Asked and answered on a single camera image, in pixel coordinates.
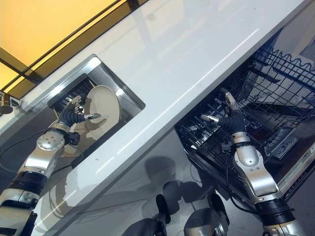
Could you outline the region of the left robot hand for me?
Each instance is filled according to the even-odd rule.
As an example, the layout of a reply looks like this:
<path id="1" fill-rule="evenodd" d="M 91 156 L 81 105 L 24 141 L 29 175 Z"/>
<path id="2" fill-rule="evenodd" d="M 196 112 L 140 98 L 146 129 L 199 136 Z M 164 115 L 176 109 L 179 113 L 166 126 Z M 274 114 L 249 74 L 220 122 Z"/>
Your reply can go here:
<path id="1" fill-rule="evenodd" d="M 61 111 L 58 123 L 71 127 L 76 123 L 81 123 L 86 120 L 96 119 L 101 117 L 100 114 L 87 114 L 83 115 L 80 113 L 80 106 L 85 104 L 86 97 L 83 95 L 78 95 L 73 98 L 66 107 Z"/>

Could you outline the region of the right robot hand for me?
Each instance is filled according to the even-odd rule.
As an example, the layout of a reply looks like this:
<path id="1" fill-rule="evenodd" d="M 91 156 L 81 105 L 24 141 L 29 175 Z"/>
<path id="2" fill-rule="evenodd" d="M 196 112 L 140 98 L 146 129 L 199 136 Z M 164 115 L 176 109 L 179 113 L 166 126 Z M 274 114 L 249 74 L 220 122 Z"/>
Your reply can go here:
<path id="1" fill-rule="evenodd" d="M 235 98 L 225 88 L 221 88 L 220 91 L 222 94 L 224 94 L 225 100 L 229 107 L 228 117 L 218 118 L 212 115 L 201 115 L 201 118 L 205 121 L 212 122 L 218 126 L 226 128 L 230 134 L 245 132 L 245 119 Z"/>

